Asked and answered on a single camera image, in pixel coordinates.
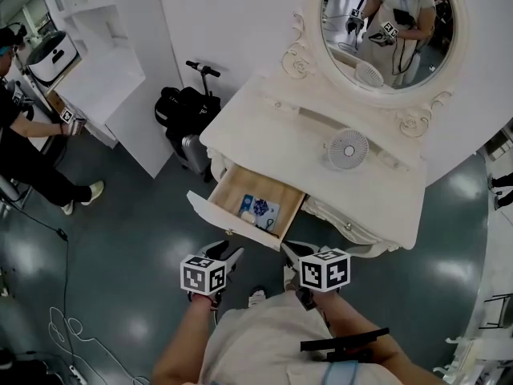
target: ornate mirror frame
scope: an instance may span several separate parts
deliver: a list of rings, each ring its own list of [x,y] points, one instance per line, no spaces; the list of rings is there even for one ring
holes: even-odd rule
[[[283,67],[290,76],[301,79],[308,74],[315,75],[321,72],[341,94],[359,103],[381,109],[421,107],[431,112],[444,105],[452,96],[451,86],[465,59],[469,40],[469,18],[464,0],[450,0],[455,25],[453,41],[437,73],[420,84],[393,92],[366,86],[338,69],[328,52],[322,34],[323,1],[307,0],[303,14],[295,14],[297,24],[294,28],[300,32],[300,36],[283,59]],[[290,72],[291,65],[295,68],[295,75]]]

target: black pants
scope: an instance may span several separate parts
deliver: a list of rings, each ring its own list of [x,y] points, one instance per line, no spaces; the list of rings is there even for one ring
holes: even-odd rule
[[[513,172],[509,176],[502,176],[497,180],[492,180],[493,187],[513,187]],[[513,191],[510,191],[504,198],[499,200],[499,207],[505,207],[513,203]]]
[[[4,128],[0,143],[0,173],[31,185],[49,202],[63,207],[72,201],[91,199],[91,189],[72,184],[32,143]]]

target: oval mirror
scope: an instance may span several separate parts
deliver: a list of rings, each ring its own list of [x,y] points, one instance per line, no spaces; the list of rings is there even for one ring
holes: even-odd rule
[[[453,13],[450,0],[325,0],[322,35],[346,76],[396,91],[425,83],[443,67]]]

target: person in black clothing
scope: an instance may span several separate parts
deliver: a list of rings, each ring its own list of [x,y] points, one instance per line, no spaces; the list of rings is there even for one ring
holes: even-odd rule
[[[488,188],[490,191],[492,191],[493,188],[501,187],[513,187],[513,172],[509,176],[501,176],[498,179],[495,179],[492,176],[488,177]],[[501,209],[502,207],[506,207],[511,203],[513,203],[513,191],[509,192],[503,198],[499,199],[497,196],[494,198],[494,208],[496,210]]]
[[[0,29],[0,78],[9,72],[18,36],[9,28]],[[29,121],[21,114],[11,94],[0,83],[0,174],[31,185],[49,202],[73,213],[73,202],[89,205],[103,191],[104,183],[91,186],[72,184],[58,172],[51,161],[35,148],[29,137],[48,137],[68,133],[67,124]]]

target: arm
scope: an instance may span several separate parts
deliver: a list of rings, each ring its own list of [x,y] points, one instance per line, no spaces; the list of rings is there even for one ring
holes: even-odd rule
[[[30,121],[20,114],[10,125],[10,129],[23,137],[49,137],[57,136],[64,132],[61,124],[38,123]]]
[[[153,368],[152,385],[198,382],[209,337],[211,304],[209,298],[193,297],[175,338]]]
[[[434,20],[436,11],[433,7],[420,10],[418,16],[418,28],[413,30],[401,30],[398,33],[398,39],[405,40],[425,40],[433,34]]]
[[[368,0],[366,6],[363,8],[363,18],[368,18],[369,16],[376,13],[376,11],[379,10],[381,4],[381,0]]]
[[[326,294],[315,293],[313,298],[324,311],[337,337],[363,334],[378,329],[334,291]],[[443,384],[436,376],[414,365],[390,335],[378,338],[368,347],[373,352],[372,363],[384,366],[404,385]]]

